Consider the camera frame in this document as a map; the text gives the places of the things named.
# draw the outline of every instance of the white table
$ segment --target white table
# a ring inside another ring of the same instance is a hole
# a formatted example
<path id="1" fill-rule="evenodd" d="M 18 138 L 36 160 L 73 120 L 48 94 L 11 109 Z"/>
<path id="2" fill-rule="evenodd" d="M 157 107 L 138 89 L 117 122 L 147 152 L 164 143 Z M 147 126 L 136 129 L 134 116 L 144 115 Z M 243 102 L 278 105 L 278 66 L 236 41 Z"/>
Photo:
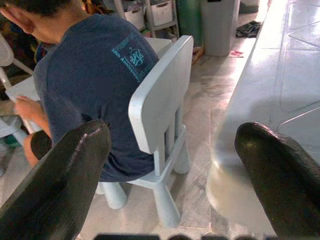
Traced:
<path id="1" fill-rule="evenodd" d="M 239 125 L 259 122 L 294 138 L 320 163 L 320 0 L 274 0 L 227 107 L 207 181 L 212 206 L 273 234 L 238 157 Z"/>
<path id="2" fill-rule="evenodd" d="M 154 49 L 159 59 L 172 46 L 172 42 L 169 39 L 150 38 L 150 37 L 146 37 L 145 39 Z M 34 101 L 40 100 L 37 94 L 34 79 L 32 76 L 27 78 L 26 80 L 23 80 L 22 82 L 19 82 L 18 84 L 12 86 L 11 88 L 7 89 L 5 93 L 13 102 L 16 101 L 16 96 L 26 96 L 28 98 L 31 98 Z M 34 133 L 41 130 L 41 128 L 37 126 L 34 122 L 29 122 L 25 124 L 27 125 L 26 127 L 29 130 L 29 133 Z"/>

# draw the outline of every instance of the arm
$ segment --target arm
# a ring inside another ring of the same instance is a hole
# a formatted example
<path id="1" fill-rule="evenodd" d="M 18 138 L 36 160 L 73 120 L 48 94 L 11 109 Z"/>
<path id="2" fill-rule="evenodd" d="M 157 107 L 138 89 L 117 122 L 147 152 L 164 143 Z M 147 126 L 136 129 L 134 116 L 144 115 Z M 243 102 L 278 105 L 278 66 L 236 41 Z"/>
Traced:
<path id="1" fill-rule="evenodd" d="M 35 122 L 51 138 L 48 116 L 42 106 L 26 96 L 18 96 L 15 110 L 25 120 Z"/>

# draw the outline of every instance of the dark hair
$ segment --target dark hair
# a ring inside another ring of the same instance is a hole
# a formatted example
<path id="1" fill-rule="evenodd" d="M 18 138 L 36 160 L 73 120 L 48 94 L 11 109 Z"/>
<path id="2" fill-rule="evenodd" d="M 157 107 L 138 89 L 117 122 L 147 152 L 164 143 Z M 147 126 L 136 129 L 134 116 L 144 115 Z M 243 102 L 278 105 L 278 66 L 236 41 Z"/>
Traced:
<path id="1" fill-rule="evenodd" d="M 30 13 L 41 16 L 52 16 L 59 8 L 64 7 L 71 0 L 0 0 L 0 8 L 12 4 Z"/>

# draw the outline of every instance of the ear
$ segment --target ear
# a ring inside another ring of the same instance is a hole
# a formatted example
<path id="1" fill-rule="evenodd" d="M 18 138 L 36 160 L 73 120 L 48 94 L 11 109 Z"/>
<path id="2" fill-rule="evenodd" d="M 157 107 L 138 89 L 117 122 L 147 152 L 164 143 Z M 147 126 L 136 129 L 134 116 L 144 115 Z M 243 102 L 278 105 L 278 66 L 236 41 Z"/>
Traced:
<path id="1" fill-rule="evenodd" d="M 0 13 L 5 16 L 8 20 L 18 25 L 27 34 L 32 34 L 35 30 L 35 24 L 29 18 L 25 10 L 13 6 L 7 5 L 7 7 L 1 7 Z"/>

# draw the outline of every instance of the trash can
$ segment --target trash can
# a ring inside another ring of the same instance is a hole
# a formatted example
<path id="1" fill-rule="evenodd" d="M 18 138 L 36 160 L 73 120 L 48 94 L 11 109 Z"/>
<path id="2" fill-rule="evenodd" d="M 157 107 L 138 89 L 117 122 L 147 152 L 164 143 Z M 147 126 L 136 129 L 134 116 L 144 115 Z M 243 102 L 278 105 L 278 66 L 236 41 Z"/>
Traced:
<path id="1" fill-rule="evenodd" d="M 229 55 L 236 38 L 239 5 L 240 0 L 202 0 L 205 55 Z"/>

